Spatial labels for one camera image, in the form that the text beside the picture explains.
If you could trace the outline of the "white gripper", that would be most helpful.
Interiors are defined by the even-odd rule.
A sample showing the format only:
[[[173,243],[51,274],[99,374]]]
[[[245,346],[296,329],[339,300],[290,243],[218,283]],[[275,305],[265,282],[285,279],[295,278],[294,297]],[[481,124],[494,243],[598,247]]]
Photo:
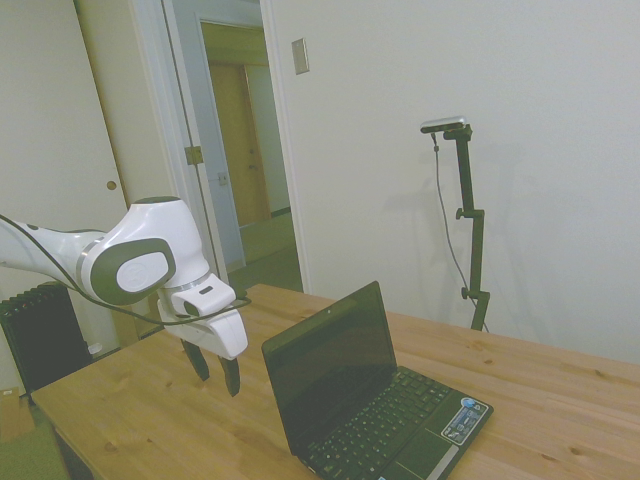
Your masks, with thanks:
[[[180,339],[184,351],[202,381],[209,378],[209,367],[201,349],[218,355],[225,384],[231,397],[236,396],[241,387],[239,363],[237,357],[248,347],[248,338],[244,323],[237,310],[219,314],[208,320],[169,326],[178,318],[158,301],[158,310],[168,332]]]

